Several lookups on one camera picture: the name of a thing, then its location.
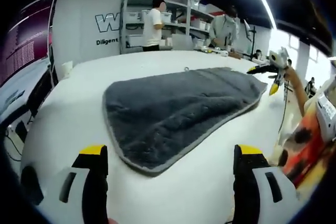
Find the computer screen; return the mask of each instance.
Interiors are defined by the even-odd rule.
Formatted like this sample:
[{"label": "computer screen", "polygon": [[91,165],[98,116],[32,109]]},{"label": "computer screen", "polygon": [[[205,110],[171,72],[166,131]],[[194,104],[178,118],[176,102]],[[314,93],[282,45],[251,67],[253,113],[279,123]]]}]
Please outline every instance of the computer screen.
[{"label": "computer screen", "polygon": [[0,87],[28,64],[47,56],[52,4],[53,0],[37,0],[14,18],[0,48]]}]

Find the lab coat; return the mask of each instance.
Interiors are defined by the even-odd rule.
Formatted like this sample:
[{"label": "lab coat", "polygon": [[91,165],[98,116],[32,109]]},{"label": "lab coat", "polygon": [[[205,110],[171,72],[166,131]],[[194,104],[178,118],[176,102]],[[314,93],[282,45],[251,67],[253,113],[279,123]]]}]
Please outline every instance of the lab coat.
[{"label": "lab coat", "polygon": [[223,41],[226,45],[232,44],[234,47],[234,41],[238,39],[239,24],[238,21],[230,22],[227,20],[226,15],[216,16],[210,26],[209,36],[211,41],[215,38]]}]

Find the gray towel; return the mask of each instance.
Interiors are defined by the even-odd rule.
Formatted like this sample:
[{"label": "gray towel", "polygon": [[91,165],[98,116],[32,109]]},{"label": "gray towel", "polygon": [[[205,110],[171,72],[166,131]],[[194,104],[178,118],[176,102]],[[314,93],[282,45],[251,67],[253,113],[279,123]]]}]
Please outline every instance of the gray towel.
[{"label": "gray towel", "polygon": [[154,175],[252,108],[266,87],[227,68],[192,70],[115,82],[103,108],[120,158]]}]

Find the window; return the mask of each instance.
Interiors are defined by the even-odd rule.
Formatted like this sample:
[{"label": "window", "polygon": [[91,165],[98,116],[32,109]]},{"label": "window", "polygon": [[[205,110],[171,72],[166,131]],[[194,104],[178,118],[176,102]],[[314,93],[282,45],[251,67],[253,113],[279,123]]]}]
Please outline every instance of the window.
[{"label": "window", "polygon": [[292,67],[296,68],[298,61],[298,50],[300,40],[298,37],[281,30],[271,30],[271,39],[269,41],[269,50],[277,52],[281,47],[287,49],[289,58],[292,60]]},{"label": "window", "polygon": [[312,77],[315,79],[315,87],[319,89],[331,76],[331,62],[327,56],[317,50],[314,46],[309,48],[309,60],[306,72],[306,81]]}]

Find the white table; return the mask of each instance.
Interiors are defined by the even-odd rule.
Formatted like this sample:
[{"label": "white table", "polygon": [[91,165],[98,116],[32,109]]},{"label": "white table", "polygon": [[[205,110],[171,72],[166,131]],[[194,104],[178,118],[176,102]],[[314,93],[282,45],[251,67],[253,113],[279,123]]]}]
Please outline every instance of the white table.
[{"label": "white table", "polygon": [[[109,152],[108,216],[121,224],[218,224],[233,206],[235,144],[272,153],[284,110],[284,89],[268,90],[254,110],[227,122],[158,177],[145,177],[116,155],[102,114],[102,95],[113,82],[189,69],[231,67],[246,72],[253,62],[195,51],[140,52],[85,62],[60,81],[41,106],[28,133],[22,168],[33,164],[42,188],[71,166],[88,145]],[[272,83],[267,74],[255,75]]]},{"label": "white table", "polygon": [[[37,60],[12,76],[0,88],[0,124],[15,111],[27,104],[35,86],[39,83],[42,76],[48,71],[49,65],[49,58]],[[16,97],[22,92],[24,92],[23,95],[10,105],[6,103],[7,99],[11,95],[15,94],[14,97]]]}]

